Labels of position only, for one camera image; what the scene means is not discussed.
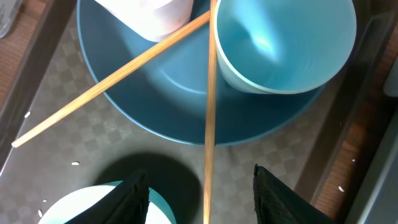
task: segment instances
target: wooden stick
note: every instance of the wooden stick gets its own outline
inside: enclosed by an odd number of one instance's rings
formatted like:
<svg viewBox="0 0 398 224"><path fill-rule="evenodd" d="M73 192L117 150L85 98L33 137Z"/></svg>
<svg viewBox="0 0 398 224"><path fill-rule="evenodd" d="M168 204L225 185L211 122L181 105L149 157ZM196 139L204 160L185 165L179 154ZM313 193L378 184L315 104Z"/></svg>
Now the wooden stick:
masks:
<svg viewBox="0 0 398 224"><path fill-rule="evenodd" d="M217 55L214 36L214 14L217 0L210 1L209 68L207 78L207 106L205 130L205 188L203 200L203 223L210 223L211 193L213 191L213 161L216 129L216 81Z"/></svg>
<svg viewBox="0 0 398 224"><path fill-rule="evenodd" d="M21 136L19 139L12 143L13 147L19 147L25 142L29 141L36 135L40 134L42 131L49 128L51 125L60 121L62 118L66 117L68 114L74 112L79 107L83 106L94 97L103 93L108 88L111 88L117 82L128 76L133 71L137 70L139 67L143 66L146 62L158 56L164 50L171 47L173 44L177 43L187 35L191 34L193 31L197 30L203 24L209 21L210 12L207 11L200 17L191 21L178 31L174 32L172 35L168 36L163 41L151 47L149 50L145 51L140 56L131 60L129 63L123 65L123 67L116 70L110 76L106 77L104 80L97 83L95 86L91 87L89 90L84 92L78 98L74 99L72 102L64 106L62 109L58 110L56 113L51 115L49 118L41 122L39 125L28 131L26 134Z"/></svg>

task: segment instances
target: blue plate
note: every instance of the blue plate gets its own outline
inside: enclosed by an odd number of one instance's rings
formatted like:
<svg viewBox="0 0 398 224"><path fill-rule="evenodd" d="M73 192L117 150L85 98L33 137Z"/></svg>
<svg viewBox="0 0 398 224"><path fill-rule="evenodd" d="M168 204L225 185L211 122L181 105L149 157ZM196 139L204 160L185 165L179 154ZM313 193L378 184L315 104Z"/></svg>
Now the blue plate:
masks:
<svg viewBox="0 0 398 224"><path fill-rule="evenodd" d="M195 1L192 17L207 10L208 1ZM94 0L79 1L77 17L83 55L96 82L155 44ZM208 24L199 28L105 95L129 119L154 134L204 144L208 31ZM217 145L242 143L275 131L303 111L322 89L296 95L255 95L235 90L220 74L217 79Z"/></svg>

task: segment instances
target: wooden floor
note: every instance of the wooden floor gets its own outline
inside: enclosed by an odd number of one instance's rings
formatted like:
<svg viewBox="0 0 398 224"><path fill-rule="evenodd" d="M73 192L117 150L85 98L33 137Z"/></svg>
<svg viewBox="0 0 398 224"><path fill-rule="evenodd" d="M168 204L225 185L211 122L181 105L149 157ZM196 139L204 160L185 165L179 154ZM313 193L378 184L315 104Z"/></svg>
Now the wooden floor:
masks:
<svg viewBox="0 0 398 224"><path fill-rule="evenodd" d="M25 0L8 35L0 39L0 110L48 1Z"/></svg>
<svg viewBox="0 0 398 224"><path fill-rule="evenodd" d="M392 99L383 94L382 87L397 55L398 26L315 204L317 209L339 223L347 216L394 112Z"/></svg>

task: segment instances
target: light blue cup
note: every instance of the light blue cup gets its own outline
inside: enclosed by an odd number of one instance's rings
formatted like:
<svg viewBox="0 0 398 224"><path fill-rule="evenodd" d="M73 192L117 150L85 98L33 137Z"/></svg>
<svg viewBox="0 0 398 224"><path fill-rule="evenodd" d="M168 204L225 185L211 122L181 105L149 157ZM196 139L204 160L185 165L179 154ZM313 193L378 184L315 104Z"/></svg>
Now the light blue cup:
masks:
<svg viewBox="0 0 398 224"><path fill-rule="evenodd" d="M330 80L354 45L351 0L219 0L218 62L246 93L294 94Z"/></svg>

